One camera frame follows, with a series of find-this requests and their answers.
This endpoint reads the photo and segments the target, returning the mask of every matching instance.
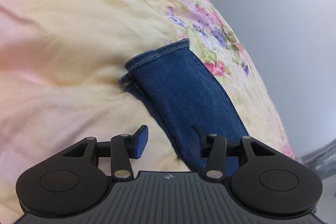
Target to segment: gray wall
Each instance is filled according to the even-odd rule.
[[[211,0],[248,50],[297,156],[336,138],[336,0]]]

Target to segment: denim fabric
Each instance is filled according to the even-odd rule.
[[[144,52],[125,66],[129,72],[119,82],[145,104],[191,170],[203,171],[207,161],[191,147],[191,126],[233,141],[248,135],[223,87],[189,50],[189,39]],[[228,158],[226,174],[237,168],[237,159]]]

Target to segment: silver screw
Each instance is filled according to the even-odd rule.
[[[218,170],[210,170],[207,172],[207,177],[211,179],[219,179],[223,176],[223,173]]]
[[[117,170],[114,172],[114,176],[120,179],[126,179],[131,175],[131,173],[127,170]]]

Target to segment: bed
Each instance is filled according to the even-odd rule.
[[[135,175],[188,170],[142,102],[118,84],[127,60],[184,38],[249,135],[294,158],[258,71],[210,0],[0,0],[1,224],[22,215],[19,175],[87,136],[107,141],[147,124]],[[100,168],[109,173],[108,159]]]

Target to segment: bedding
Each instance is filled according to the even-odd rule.
[[[142,102],[118,84],[127,60],[184,38],[249,135],[294,157],[258,71],[209,0],[0,0],[1,224],[22,215],[19,175],[87,136],[107,141],[147,124],[135,175],[188,170]],[[108,174],[109,159],[100,168]]]

